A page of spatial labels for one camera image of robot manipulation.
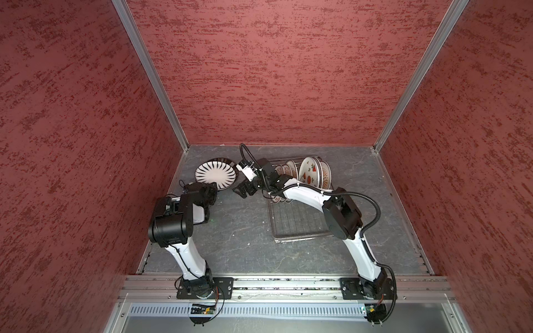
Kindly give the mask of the black white sunburst plate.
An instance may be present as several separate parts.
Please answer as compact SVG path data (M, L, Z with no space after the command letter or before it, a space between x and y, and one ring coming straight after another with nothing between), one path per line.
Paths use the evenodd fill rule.
M226 190L233 185L223 182L221 169L211 160L198 166L194 176L198 183L216 183L219 191Z

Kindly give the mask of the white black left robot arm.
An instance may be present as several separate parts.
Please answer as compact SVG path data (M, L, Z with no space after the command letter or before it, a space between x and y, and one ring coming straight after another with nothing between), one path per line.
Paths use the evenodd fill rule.
M195 225L208 221L216 199L216 183L186 184L180 196L168 194L156 201L148 228L150 242L165 249L178 263L183 289L203 299L215 292L215 283L208 263L197 250L193 232Z

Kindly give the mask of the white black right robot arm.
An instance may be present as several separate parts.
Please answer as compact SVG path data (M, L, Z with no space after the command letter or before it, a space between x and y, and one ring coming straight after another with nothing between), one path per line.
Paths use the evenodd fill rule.
M344 242L356 264L359 292L362 295L378 298L394 289L391 286L394 272L377 261L364 234L381 217L381 209L375 200L340 187L322 190L289 175L280 175L267 159L256 162L243 159L237 164L237 170L246 177L233 189L242 198L264 191L271 197L298 201L323 213L329 231ZM354 197L368 201L375 208L376 215L370 223L363 224L362 212L355 204Z

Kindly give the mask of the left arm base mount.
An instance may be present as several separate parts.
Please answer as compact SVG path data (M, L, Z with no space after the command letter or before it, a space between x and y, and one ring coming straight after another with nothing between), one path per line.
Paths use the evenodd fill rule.
M228 300L232 298L235 279L233 277L212 277L210 274L196 280L183 277L174 283L176 298L183 300Z

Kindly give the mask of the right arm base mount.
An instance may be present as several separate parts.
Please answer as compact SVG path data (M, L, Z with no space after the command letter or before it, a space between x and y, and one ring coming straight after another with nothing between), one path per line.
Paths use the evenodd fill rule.
M393 281L386 274L369 281L361 277L341 277L340 290L344 300L391 301L396 299Z

